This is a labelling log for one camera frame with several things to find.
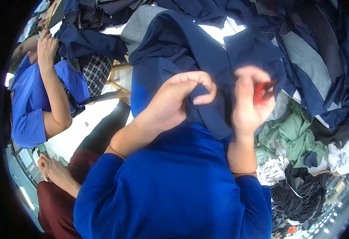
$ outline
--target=hand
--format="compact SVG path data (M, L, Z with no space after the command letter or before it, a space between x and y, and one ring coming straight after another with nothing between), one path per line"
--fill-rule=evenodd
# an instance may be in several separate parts
M198 96L193 104L209 104L216 96L216 85L206 72L184 72L167 80L158 90L148 107L142 112L145 122L158 131L170 130L186 119L184 100L198 85L203 84L210 92Z
M37 43L37 58L39 66L53 66L53 59L56 55L56 50L59 40L52 37L50 30L43 30L42 36Z
M64 167L61 162L56 161L55 158L47 160L45 169L49 179L65 191L67 191L72 186L72 183L75 182L68 169Z
M263 82L270 82L270 76L263 70L247 66L235 71L236 81L235 95L236 108L233 111L233 124L236 136L253 136L254 131L269 117L276 100L270 99L253 104L254 86Z
M45 29L45 28L46 28L46 26L48 25L48 20L49 20L49 18L46 18L46 19L42 19L42 20L40 20L40 21L39 21L39 23L37 24L37 26L40 26L41 24L43 24L43 23L44 23L44 27L43 27L43 29Z
M45 168L46 165L48 166L48 160L49 158L47 155L40 153L39 160L37 161L37 166L39 167L44 177L48 177L47 170Z

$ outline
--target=forearm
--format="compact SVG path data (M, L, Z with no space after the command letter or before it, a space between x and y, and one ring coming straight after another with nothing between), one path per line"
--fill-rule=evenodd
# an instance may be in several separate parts
M15 58L21 54L27 53L29 51L36 51L37 50L37 39L36 37L32 36L25 40L24 42L20 43L16 49L14 50L11 62L15 60Z
M73 180L72 183L69 184L69 186L64 190L67 193L69 193L72 197L77 198L81 185L78 182L76 182L74 179L72 180Z
M141 112L129 125L119 130L105 152L112 153L110 150L114 150L126 158L134 151L149 145L161 131L154 129L154 125L146 122L145 113Z
M256 176L257 157L254 151L254 136L236 136L228 148L229 168L235 176L250 174Z
M53 63L40 64L40 74L51 105L53 119L62 127L72 123L71 109L68 97L64 91Z

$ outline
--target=hair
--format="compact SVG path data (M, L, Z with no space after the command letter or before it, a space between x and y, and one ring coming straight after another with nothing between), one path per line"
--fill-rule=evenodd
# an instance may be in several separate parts
M11 91L7 87L3 87L3 111L2 111L2 137L5 145L11 143L11 120L12 120L12 102Z

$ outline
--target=black pants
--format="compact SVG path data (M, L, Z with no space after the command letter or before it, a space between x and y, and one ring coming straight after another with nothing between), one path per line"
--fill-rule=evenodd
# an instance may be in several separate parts
M87 149L102 155L109 146L110 140L122 127L125 126L130 112L130 106L120 101L116 108L85 137L77 150Z

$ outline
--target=maroon pants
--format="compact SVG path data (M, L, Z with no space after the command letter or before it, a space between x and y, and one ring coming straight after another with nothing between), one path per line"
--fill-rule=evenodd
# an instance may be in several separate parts
M90 150L77 150L67 166L72 177L83 184L92 164L99 155ZM42 181L37 185L39 201L38 220L46 238L81 238L73 226L73 207L75 198L59 188L53 182Z

